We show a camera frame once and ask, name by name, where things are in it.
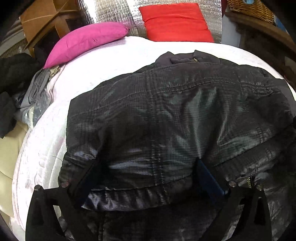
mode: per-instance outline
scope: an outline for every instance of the clothing pile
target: clothing pile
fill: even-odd
[[[71,101],[58,181],[101,163],[78,209],[98,240],[198,240],[218,213],[196,192],[202,160],[227,181],[264,187],[277,240],[296,207],[295,111],[285,80],[261,68],[168,52]]]
[[[34,126],[52,98],[45,90],[58,71],[42,65],[26,53],[0,59],[0,138],[10,132],[16,120]]]

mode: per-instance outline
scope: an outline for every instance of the white blanket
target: white blanket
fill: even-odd
[[[66,123],[70,100],[92,90],[102,81],[134,72],[149,65],[162,54],[210,53],[237,64],[261,67],[276,78],[278,72],[255,55],[229,45],[196,42],[152,42],[140,37],[125,37],[95,48],[66,64],[54,80],[54,102],[29,131],[19,154],[12,183],[15,220],[25,230],[34,190],[58,186],[57,177],[66,152]]]

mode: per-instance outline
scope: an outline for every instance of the shiny black fabric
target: shiny black fabric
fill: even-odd
[[[166,53],[71,101],[59,182],[102,163],[81,209],[98,240],[198,240],[217,213],[196,193],[200,158],[226,180],[264,186],[276,240],[293,215],[295,110],[286,82],[265,70]]]

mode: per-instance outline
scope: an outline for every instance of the metal bolt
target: metal bolt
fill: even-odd
[[[61,187],[62,187],[62,188],[66,188],[66,187],[68,187],[68,186],[69,186],[69,183],[68,183],[68,182],[64,182],[64,183],[61,184]]]
[[[259,184],[259,185],[257,185],[257,187],[256,187],[259,191],[262,191],[263,190],[263,187]]]
[[[34,187],[34,190],[35,190],[35,191],[38,191],[40,188],[41,188],[40,185],[36,185],[36,186]]]
[[[230,181],[229,183],[229,186],[231,186],[232,188],[236,187],[237,186],[237,183],[235,181]]]

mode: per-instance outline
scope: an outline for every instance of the red pillow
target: red pillow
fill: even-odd
[[[197,3],[139,7],[147,37],[156,42],[214,42]]]

